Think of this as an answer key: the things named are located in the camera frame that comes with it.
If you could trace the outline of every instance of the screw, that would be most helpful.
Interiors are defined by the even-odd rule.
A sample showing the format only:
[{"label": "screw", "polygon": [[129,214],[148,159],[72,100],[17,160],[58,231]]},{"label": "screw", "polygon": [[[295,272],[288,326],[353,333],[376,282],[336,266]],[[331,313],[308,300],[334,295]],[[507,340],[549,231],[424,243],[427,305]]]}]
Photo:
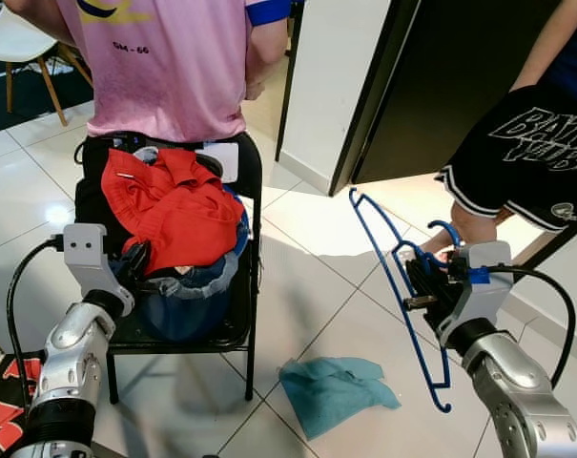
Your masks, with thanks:
[{"label": "screw", "polygon": [[545,427],[543,427],[543,424],[538,422],[536,424],[536,428],[538,429],[538,436],[540,437],[541,441],[545,441],[546,440],[546,431],[545,431]]},{"label": "screw", "polygon": [[568,435],[570,436],[570,441],[572,442],[576,442],[576,429],[574,429],[574,425],[572,423],[568,423],[567,424],[567,432]]}]

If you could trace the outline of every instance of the dark door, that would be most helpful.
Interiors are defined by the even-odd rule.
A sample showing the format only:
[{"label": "dark door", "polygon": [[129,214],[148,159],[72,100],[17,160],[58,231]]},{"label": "dark door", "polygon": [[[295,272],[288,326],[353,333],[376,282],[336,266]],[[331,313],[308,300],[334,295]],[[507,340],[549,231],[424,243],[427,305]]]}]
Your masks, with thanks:
[{"label": "dark door", "polygon": [[422,0],[354,182],[439,170],[510,88],[558,4]]}]

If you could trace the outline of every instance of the white wall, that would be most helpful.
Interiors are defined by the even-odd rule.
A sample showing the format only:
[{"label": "white wall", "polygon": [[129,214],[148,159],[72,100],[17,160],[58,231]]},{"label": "white wall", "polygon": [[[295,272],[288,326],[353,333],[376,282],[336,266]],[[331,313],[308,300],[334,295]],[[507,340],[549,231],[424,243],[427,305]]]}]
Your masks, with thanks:
[{"label": "white wall", "polygon": [[389,5],[305,3],[280,161],[315,186],[335,172]]},{"label": "white wall", "polygon": [[[577,237],[543,262],[538,270],[560,283],[574,301],[577,332]],[[550,286],[536,279],[523,279],[515,286],[513,294],[566,327],[566,308],[562,299]]]}]

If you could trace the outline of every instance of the red cloth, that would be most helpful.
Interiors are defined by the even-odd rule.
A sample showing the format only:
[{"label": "red cloth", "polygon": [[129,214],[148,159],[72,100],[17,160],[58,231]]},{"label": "red cloth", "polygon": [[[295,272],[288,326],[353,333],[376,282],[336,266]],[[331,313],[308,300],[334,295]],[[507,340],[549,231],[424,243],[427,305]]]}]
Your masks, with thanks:
[{"label": "red cloth", "polygon": [[211,265],[235,248],[243,205],[191,151],[159,150],[151,166],[111,149],[101,185],[114,215],[134,235],[124,251],[150,241],[146,274]]}]

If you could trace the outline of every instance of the folding chair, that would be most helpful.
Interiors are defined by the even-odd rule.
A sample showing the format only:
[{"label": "folding chair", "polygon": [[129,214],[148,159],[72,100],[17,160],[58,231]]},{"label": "folding chair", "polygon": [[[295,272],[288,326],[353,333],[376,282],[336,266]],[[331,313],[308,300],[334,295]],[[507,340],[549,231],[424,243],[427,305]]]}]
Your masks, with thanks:
[{"label": "folding chair", "polygon": [[110,383],[110,402],[118,403],[116,384],[116,355],[248,353],[246,372],[247,401],[254,394],[254,357],[257,331],[258,268],[260,247],[260,212],[262,192],[262,163],[258,149],[251,138],[249,147],[239,148],[238,178],[228,183],[234,192],[254,201],[252,235],[239,259],[239,268],[230,290],[230,304],[224,321],[206,338],[196,342],[172,343],[158,340],[146,332],[137,310],[117,322],[110,342],[107,363]]}]

